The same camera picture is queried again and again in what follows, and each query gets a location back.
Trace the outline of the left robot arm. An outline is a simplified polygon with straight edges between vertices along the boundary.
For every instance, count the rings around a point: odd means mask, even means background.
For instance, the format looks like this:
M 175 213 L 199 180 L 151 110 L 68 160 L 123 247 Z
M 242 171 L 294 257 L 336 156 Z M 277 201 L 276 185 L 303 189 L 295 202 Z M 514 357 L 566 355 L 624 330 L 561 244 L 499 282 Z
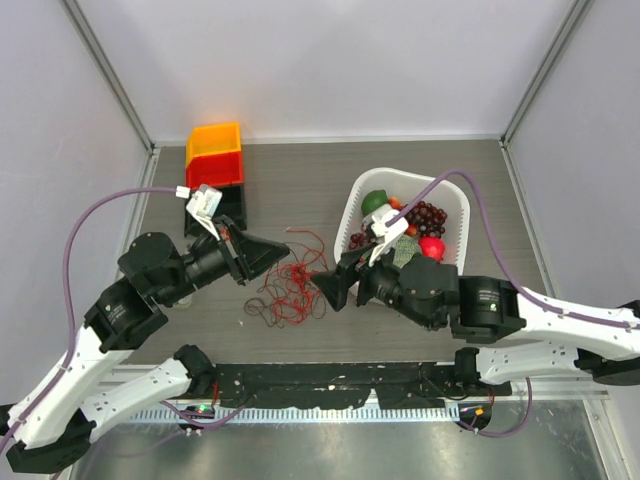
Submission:
M 220 233 L 205 233 L 181 254 L 164 233 L 137 237 L 118 260 L 123 276 L 105 289 L 84 317 L 51 376 L 24 400 L 1 408 L 1 435 L 16 473 L 55 474 L 79 460 L 102 435 L 145 406 L 172 397 L 209 394 L 216 370 L 195 345 L 184 345 L 150 373 L 97 395 L 95 387 L 140 348 L 168 318 L 164 308 L 229 275 L 251 281 L 289 255 L 287 245 L 243 233 L 225 217 Z

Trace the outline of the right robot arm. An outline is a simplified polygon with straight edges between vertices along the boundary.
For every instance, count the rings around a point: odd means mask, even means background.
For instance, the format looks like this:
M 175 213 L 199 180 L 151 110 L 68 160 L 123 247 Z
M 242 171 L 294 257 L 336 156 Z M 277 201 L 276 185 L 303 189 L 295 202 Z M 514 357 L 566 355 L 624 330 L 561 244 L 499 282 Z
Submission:
M 639 383 L 639 304 L 596 308 L 560 301 L 486 276 L 461 276 L 453 265 L 415 254 L 403 266 L 367 250 L 342 255 L 312 283 L 336 311 L 358 288 L 357 305 L 376 299 L 420 327 L 449 328 L 466 342 L 451 380 L 465 395 L 524 377 L 585 372 L 596 383 Z

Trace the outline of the red grape bunch front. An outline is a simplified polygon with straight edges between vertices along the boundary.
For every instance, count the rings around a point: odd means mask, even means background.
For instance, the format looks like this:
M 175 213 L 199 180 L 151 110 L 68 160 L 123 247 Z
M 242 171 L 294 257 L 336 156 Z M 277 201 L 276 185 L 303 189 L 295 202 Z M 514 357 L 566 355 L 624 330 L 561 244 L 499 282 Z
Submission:
M 360 231 L 350 235 L 348 242 L 348 250 L 356 250 L 371 244 L 371 237 L 365 232 Z

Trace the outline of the black plastic bin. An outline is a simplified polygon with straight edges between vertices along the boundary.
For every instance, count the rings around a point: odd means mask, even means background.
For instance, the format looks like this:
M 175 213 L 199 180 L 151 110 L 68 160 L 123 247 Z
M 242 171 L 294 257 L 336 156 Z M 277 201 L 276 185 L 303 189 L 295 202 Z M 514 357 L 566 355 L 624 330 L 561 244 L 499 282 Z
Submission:
M 247 229 L 247 211 L 244 185 L 220 186 L 218 190 L 222 192 L 222 199 L 216 210 L 216 215 L 226 215 L 234 221 L 241 231 L 245 231 Z M 184 215 L 184 237 L 198 237 L 203 232 L 204 228 L 189 213 L 186 213 Z

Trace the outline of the green netted melon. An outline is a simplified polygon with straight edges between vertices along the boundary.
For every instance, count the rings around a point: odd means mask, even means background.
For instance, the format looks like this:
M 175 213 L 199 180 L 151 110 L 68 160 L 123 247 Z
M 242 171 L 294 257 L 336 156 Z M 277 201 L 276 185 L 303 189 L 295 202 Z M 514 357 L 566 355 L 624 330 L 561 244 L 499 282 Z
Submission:
M 421 254 L 419 241 L 415 237 L 403 235 L 395 244 L 393 264 L 401 268 L 406 265 L 415 254 Z

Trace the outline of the clear glass bottle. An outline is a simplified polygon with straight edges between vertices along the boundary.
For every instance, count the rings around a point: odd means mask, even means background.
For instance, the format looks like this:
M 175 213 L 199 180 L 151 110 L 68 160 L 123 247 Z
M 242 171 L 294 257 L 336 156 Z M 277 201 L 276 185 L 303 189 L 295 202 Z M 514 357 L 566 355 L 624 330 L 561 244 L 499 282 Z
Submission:
M 185 297 L 183 297 L 182 299 L 178 300 L 173 307 L 176 309 L 186 309 L 189 308 L 192 304 L 193 301 L 193 296 L 192 295 L 187 295 Z

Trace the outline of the red plastic bin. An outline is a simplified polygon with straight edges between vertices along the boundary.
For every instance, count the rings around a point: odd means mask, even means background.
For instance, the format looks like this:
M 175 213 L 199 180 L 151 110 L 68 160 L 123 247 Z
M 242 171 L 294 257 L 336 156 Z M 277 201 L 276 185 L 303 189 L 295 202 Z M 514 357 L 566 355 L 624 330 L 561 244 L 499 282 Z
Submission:
M 191 189 L 206 184 L 226 187 L 244 182 L 243 154 L 241 151 L 194 157 L 185 170 L 185 183 Z

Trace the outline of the green lime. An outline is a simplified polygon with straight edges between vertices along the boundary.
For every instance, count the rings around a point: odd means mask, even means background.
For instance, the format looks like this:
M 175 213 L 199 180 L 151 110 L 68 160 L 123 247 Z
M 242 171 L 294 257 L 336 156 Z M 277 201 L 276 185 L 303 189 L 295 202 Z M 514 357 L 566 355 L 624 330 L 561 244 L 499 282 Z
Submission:
M 363 216 L 368 216 L 389 201 L 387 192 L 384 189 L 372 190 L 367 193 L 361 202 L 361 212 Z

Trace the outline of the red apple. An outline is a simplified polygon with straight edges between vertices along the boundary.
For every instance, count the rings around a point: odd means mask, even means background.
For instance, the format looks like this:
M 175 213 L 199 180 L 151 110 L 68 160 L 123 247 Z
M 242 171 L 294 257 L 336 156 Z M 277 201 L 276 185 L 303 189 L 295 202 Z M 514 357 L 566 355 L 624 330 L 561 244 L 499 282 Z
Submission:
M 441 262 L 446 252 L 444 242 L 438 237 L 424 236 L 419 240 L 419 246 L 423 256 Z

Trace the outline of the dark red grape bunch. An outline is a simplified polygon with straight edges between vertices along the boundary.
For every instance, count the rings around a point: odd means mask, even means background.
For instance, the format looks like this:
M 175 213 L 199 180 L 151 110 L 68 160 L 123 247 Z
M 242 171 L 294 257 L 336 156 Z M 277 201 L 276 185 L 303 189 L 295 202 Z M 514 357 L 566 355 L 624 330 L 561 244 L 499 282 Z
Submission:
M 442 208 L 419 201 L 405 216 L 408 222 L 405 234 L 409 237 L 441 238 L 446 232 L 447 218 L 448 214 Z

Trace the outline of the yellow plastic bin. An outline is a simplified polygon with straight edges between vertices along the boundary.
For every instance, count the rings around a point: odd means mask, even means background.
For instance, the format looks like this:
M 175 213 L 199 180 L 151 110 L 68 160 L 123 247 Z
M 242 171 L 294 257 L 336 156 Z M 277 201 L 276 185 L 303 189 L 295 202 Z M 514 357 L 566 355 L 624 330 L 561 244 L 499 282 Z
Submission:
M 237 122 L 196 127 L 186 143 L 185 165 L 200 157 L 214 156 L 242 149 Z

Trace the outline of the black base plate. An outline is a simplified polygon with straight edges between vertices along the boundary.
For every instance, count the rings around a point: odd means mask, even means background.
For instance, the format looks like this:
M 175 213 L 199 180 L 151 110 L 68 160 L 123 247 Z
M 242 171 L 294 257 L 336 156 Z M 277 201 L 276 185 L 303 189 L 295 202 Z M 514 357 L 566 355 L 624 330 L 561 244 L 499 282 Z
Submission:
M 436 362 L 219 364 L 216 381 L 229 408 L 359 409 L 371 395 L 384 410 L 431 408 L 512 394 L 508 382 L 490 386 Z

